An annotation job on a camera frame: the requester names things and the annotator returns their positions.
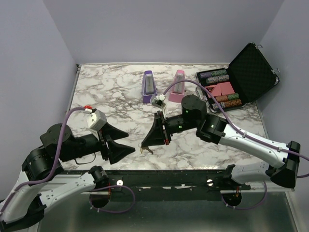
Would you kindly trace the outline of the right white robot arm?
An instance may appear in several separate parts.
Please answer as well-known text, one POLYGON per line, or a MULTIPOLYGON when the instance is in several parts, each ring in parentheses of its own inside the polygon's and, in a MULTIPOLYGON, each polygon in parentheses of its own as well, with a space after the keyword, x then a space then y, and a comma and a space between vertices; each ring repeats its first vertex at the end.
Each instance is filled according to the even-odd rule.
POLYGON ((268 180, 284 188, 296 186, 299 157, 294 153, 299 150, 299 143, 275 142, 236 127, 227 119, 207 113, 206 103, 195 95, 185 96, 181 107, 178 116, 165 117, 162 111, 155 113, 153 125, 141 143, 143 149, 168 145, 173 134, 196 129, 196 136, 202 141, 230 146, 261 160, 249 165, 230 165, 222 177, 225 188, 268 180))

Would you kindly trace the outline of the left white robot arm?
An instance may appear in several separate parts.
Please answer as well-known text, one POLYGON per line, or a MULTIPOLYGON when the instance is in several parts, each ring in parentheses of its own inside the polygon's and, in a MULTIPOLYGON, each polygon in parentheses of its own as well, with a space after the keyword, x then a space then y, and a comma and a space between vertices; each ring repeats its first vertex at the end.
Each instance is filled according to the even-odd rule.
POLYGON ((53 165, 56 166, 53 176, 56 176, 64 171, 61 163, 65 161, 99 152, 104 160, 115 164, 135 152, 131 146, 116 143, 116 140, 126 137, 128 133, 109 124, 99 131, 98 138, 93 134, 75 137, 68 125, 58 123, 51 126, 40 136, 42 146, 32 150, 23 162, 11 194, 0 202, 0 230, 14 232, 29 228, 69 196, 104 190, 110 185, 110 179, 101 166, 95 165, 74 181, 41 192, 53 165))

